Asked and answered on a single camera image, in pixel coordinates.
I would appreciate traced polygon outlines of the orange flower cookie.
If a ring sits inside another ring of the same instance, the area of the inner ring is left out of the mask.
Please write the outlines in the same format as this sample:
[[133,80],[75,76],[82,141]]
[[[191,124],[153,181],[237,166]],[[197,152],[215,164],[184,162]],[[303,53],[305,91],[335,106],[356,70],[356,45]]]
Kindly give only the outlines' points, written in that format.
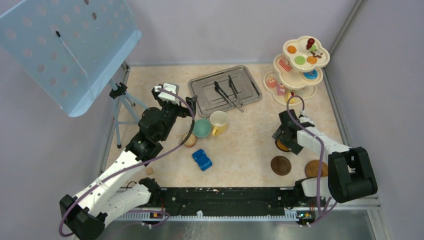
[[318,59],[315,56],[308,56],[306,61],[311,64],[314,65],[317,63]]

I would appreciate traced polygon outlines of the pink swirl roll cake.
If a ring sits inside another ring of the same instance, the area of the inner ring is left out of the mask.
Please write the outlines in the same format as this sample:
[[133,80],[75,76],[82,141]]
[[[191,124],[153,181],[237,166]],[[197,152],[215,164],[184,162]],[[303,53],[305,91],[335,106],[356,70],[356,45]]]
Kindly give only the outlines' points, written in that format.
[[287,91],[286,87],[284,85],[282,85],[281,83],[279,83],[276,86],[276,94],[278,96],[284,96],[286,94],[286,91]]

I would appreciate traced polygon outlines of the black-tipped metal tongs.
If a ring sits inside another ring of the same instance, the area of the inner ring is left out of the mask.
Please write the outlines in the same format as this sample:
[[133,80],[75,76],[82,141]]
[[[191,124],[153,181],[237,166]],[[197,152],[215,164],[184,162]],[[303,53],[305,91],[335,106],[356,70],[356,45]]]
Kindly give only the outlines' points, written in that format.
[[239,97],[239,92],[230,75],[228,75],[228,86],[231,89],[232,95],[234,96],[234,99],[236,100],[238,104],[236,104],[234,101],[231,100],[230,96],[221,88],[221,86],[219,85],[217,81],[215,81],[213,84],[214,84],[215,92],[218,93],[228,105],[235,107],[242,113],[245,111],[243,102],[241,101],[241,98]]

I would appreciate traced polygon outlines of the chocolate star cookie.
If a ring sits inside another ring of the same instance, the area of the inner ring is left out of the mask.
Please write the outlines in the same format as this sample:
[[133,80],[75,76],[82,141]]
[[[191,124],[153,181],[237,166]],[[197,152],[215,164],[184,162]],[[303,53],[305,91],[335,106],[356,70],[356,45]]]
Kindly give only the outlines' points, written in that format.
[[319,58],[319,59],[321,59],[322,57],[323,57],[323,52],[322,51],[320,51],[319,49],[316,49],[316,50],[314,50],[314,51],[311,51],[311,53],[312,53],[312,56],[314,57],[314,58]]

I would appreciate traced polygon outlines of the stainless steel tray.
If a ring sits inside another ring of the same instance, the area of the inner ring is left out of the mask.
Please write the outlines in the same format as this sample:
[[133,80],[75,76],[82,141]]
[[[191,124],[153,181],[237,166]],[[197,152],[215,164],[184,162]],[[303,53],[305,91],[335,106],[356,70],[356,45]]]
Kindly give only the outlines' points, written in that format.
[[196,112],[199,116],[206,118],[216,111],[226,112],[236,109],[234,106],[228,105],[214,89],[214,82],[217,81],[220,87],[230,96],[230,99],[238,105],[232,90],[229,88],[228,75],[232,77],[244,107],[262,99],[262,92],[248,68],[244,65],[237,65],[194,78],[188,82],[191,95],[198,96]]

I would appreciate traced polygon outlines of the black yellow smiley coaster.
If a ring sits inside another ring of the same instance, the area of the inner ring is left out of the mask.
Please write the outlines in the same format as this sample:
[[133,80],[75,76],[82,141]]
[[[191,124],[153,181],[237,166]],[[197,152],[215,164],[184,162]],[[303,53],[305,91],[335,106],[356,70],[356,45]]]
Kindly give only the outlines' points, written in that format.
[[283,152],[291,152],[291,150],[287,146],[282,144],[279,140],[275,141],[275,145],[279,150],[281,150]]

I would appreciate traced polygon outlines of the pink strawberry cake slice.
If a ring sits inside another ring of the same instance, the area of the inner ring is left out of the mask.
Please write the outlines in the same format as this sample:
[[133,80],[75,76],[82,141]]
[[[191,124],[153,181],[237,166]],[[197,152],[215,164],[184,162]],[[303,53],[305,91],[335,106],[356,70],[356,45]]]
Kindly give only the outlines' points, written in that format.
[[290,72],[293,68],[290,65],[290,62],[285,58],[285,57],[281,57],[278,61],[278,64],[286,71],[286,72]]

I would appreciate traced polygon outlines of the orange swirl cookie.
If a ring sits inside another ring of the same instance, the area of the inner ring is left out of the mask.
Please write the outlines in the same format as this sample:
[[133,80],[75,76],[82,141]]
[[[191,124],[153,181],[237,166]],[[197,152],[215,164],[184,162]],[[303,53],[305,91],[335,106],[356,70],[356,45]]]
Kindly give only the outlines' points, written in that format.
[[295,54],[297,52],[297,48],[293,45],[289,45],[287,47],[287,52],[290,53],[290,54]]

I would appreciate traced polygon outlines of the pink dome cupcake toy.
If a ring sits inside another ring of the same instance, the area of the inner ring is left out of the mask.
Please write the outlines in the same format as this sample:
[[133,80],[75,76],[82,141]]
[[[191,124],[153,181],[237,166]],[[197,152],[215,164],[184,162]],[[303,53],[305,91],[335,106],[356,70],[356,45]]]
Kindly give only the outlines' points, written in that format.
[[277,82],[277,80],[276,80],[274,77],[269,76],[269,77],[266,79],[265,84],[266,84],[266,86],[267,86],[269,89],[273,89],[273,88],[275,88],[275,87],[277,86],[278,82]]

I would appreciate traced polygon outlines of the small brown teacup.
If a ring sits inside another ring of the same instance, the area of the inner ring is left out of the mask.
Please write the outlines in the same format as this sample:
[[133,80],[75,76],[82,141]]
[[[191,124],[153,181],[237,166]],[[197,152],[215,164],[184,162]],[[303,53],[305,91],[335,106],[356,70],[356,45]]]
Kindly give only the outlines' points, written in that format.
[[196,140],[196,136],[191,133],[183,145],[187,148],[192,148],[196,144]]

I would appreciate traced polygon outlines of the dark brown round coaster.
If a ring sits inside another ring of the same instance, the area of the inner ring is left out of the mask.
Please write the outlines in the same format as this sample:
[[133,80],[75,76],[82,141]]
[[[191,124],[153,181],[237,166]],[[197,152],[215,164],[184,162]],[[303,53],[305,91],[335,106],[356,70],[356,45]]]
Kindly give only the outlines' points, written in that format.
[[275,156],[270,162],[270,167],[279,176],[286,176],[292,170],[292,164],[285,156]]

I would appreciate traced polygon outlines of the blue frosted donut toy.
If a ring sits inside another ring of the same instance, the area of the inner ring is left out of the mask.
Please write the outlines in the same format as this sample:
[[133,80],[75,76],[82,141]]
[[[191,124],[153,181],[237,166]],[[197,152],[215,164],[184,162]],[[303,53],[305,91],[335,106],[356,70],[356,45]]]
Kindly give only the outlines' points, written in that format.
[[313,81],[318,77],[318,71],[314,69],[310,72],[304,72],[303,77],[308,81]]

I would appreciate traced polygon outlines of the yellow cake slice toy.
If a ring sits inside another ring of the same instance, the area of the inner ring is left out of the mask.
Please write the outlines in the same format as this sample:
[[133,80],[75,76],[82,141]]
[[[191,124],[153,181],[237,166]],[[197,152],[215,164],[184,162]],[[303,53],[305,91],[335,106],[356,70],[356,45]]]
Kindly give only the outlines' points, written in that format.
[[295,95],[295,93],[294,93],[293,91],[289,91],[289,92],[286,94],[286,102],[287,102],[288,104],[294,104],[295,99],[294,99],[294,98],[292,98],[292,96],[294,96],[294,95]]

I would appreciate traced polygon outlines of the green macaron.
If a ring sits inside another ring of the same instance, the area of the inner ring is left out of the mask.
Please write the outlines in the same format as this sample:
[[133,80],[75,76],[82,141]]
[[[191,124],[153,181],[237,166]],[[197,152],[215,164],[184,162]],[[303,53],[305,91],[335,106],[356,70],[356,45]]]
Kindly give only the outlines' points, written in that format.
[[312,45],[311,48],[309,49],[310,52],[314,52],[317,50],[317,47],[315,45]]
[[298,55],[294,58],[294,61],[297,65],[303,65],[306,62],[306,58],[302,55]]

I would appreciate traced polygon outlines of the teal cup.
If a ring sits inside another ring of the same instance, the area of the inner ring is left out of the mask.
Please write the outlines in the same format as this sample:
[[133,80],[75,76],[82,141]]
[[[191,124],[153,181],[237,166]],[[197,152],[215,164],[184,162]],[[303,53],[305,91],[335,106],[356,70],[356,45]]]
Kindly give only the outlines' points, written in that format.
[[194,128],[192,133],[197,138],[205,138],[211,132],[211,124],[207,119],[198,119],[194,123]]

